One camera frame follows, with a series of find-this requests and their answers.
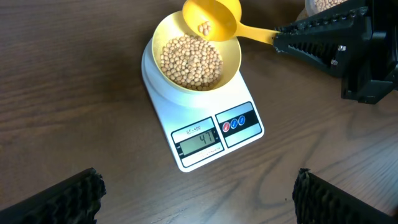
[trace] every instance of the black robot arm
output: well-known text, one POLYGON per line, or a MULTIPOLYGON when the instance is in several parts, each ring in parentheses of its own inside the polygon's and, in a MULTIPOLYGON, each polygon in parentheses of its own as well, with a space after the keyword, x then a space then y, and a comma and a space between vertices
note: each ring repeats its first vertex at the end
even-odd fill
POLYGON ((300 169, 294 183, 297 223, 397 224, 385 213, 300 169))
POLYGON ((349 0, 278 27, 278 52, 342 79, 341 97, 376 104, 398 89, 398 0, 349 0))
POLYGON ((95 224, 105 194, 102 175, 90 168, 0 211, 0 223, 95 224))

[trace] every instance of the dark wood surface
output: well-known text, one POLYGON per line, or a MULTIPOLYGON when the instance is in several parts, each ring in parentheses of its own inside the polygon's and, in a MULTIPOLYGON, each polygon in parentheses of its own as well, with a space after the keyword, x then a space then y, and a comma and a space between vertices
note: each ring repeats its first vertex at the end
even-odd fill
MULTIPOLYGON (((304 0, 244 0, 243 22, 273 28, 304 0)), ((0 209, 94 167, 99 223, 294 223, 300 167, 392 214, 398 205, 398 94, 340 98, 340 81, 240 39, 241 72, 266 135, 180 172, 141 78, 141 55, 177 0, 0 1, 0 209)))

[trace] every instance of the digital kitchen scale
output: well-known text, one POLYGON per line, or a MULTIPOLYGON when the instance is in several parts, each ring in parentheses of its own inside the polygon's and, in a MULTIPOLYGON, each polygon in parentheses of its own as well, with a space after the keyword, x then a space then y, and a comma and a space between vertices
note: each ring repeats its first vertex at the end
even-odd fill
POLYGON ((142 56, 142 77, 181 171, 190 172, 264 135, 240 72, 214 93, 185 93, 165 81, 151 45, 152 40, 142 56))

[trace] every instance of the dried soybeans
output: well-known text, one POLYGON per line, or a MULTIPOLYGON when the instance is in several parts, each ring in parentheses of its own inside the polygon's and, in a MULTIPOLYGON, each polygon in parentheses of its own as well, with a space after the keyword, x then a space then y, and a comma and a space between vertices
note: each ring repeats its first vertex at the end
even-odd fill
POLYGON ((206 91, 220 80, 223 61, 218 50, 208 41, 185 34, 169 40, 163 47, 160 69, 182 87, 206 91))
POLYGON ((207 22, 204 22, 204 23, 202 23, 202 24, 200 24, 199 26, 198 26, 198 30, 199 30, 199 32, 201 33, 201 34, 203 34, 203 35, 209 35, 209 32, 211 31, 211 26, 210 26, 210 22, 209 21, 207 21, 207 22))
POLYGON ((318 12, 322 12, 345 1, 347 0, 314 0, 314 3, 318 12))

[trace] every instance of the blue button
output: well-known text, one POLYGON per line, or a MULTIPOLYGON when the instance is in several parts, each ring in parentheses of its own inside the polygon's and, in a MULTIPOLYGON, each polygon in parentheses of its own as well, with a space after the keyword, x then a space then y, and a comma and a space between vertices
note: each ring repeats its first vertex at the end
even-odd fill
POLYGON ((238 120, 237 119, 233 119, 231 121, 231 128, 235 129, 238 126, 238 120))
POLYGON ((239 125, 243 125, 244 124, 244 122, 246 121, 246 118, 242 115, 242 116, 240 116, 239 117, 239 125))

